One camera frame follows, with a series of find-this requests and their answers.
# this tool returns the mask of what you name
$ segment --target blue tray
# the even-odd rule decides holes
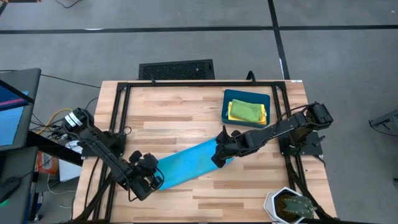
[[[244,121],[231,121],[228,119],[228,103],[235,100],[241,100],[247,103],[258,103],[263,104],[266,108],[267,112],[267,124],[256,124]],[[270,107],[270,97],[267,94],[260,94],[260,93],[250,93],[245,91],[237,91],[237,90],[225,90],[224,91],[224,102],[223,102],[223,110],[221,112],[221,120],[226,124],[237,124],[243,126],[250,126],[255,128],[264,128],[268,126],[269,120],[271,117]]]

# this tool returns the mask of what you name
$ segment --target white pot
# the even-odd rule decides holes
[[[264,209],[266,210],[266,212],[268,213],[268,215],[272,218],[273,221],[276,222],[280,222],[280,223],[284,223],[284,224],[298,224],[301,220],[304,219],[304,217],[299,218],[298,220],[294,221],[294,222],[287,222],[281,218],[279,218],[276,215],[276,209],[275,209],[275,197],[277,195],[279,195],[282,191],[284,190],[288,190],[290,192],[292,192],[293,194],[297,195],[297,196],[302,196],[299,193],[295,192],[294,190],[288,188],[288,187],[284,187],[283,189],[281,189],[278,192],[271,192],[267,194],[267,198],[266,198],[266,202],[264,202]]]

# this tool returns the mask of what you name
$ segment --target potted plant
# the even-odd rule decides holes
[[[304,218],[313,218],[313,212],[317,209],[310,199],[288,187],[268,193],[264,208],[273,221],[285,224],[297,224]]]

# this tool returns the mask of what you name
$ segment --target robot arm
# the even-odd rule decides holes
[[[216,138],[216,152],[211,160],[221,168],[225,165],[225,160],[255,153],[269,140],[282,134],[289,135],[291,146],[300,148],[306,145],[305,138],[308,134],[314,130],[325,129],[333,122],[323,104],[315,102],[298,108],[303,110],[289,118],[283,120],[280,118],[274,125],[260,130],[250,130],[245,133],[233,131],[229,136],[223,126],[223,131]]]
[[[58,133],[79,140],[84,150],[92,150],[110,169],[111,177],[125,190],[132,190],[139,200],[144,200],[160,188],[163,179],[156,176],[158,160],[150,153],[135,151],[129,162],[115,152],[124,148],[124,133],[102,132],[94,126],[94,117],[87,110],[77,108],[64,117]]]

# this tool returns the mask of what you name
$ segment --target concrete floor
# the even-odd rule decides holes
[[[60,0],[70,4],[72,0]],[[396,1],[274,0],[280,26],[398,24]],[[8,4],[4,29],[180,26],[271,26],[261,0],[83,0],[64,9],[53,0]],[[338,216],[396,223],[398,139],[370,129],[369,119],[397,109],[398,30],[282,31],[291,79],[309,101],[325,103],[335,122],[322,131],[326,171]],[[100,85],[138,78],[149,62],[212,58],[216,79],[281,79],[273,31],[0,35],[0,69],[39,67],[43,74]],[[44,122],[62,108],[85,106],[99,90],[42,77],[34,113]],[[95,103],[90,106],[94,112]],[[76,182],[61,184],[71,189]],[[73,194],[45,194],[41,223],[68,220]]]

